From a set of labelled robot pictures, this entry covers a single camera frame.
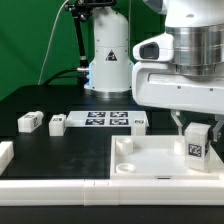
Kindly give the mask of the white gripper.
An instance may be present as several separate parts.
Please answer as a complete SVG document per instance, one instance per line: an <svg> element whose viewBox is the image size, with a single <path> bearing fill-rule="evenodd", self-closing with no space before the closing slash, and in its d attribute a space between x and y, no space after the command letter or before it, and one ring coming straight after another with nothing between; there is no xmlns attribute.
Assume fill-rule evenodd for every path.
<svg viewBox="0 0 224 224"><path fill-rule="evenodd" d="M183 134L186 122L181 111L217 114L212 141L221 137L224 126L224 75L192 77L174 73L161 63L136 63L132 73L132 94L142 106L173 109L171 117Z"/></svg>

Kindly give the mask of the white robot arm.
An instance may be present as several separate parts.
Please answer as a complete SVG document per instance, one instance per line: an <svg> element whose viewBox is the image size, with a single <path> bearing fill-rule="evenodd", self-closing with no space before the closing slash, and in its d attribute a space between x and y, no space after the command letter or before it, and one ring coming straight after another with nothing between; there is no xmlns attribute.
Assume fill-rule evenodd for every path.
<svg viewBox="0 0 224 224"><path fill-rule="evenodd" d="M166 16L165 32L133 48L134 100L144 106L213 114L224 126L224 0L143 0Z"/></svg>

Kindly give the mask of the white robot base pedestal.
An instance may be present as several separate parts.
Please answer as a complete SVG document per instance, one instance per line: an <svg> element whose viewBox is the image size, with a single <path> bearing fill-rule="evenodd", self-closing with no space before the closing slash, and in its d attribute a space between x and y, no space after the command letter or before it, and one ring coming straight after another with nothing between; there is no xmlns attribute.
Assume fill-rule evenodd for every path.
<svg viewBox="0 0 224 224"><path fill-rule="evenodd" d="M93 10L94 59L89 64L85 93L121 98L131 92L133 62L129 58L128 20L111 7Z"/></svg>

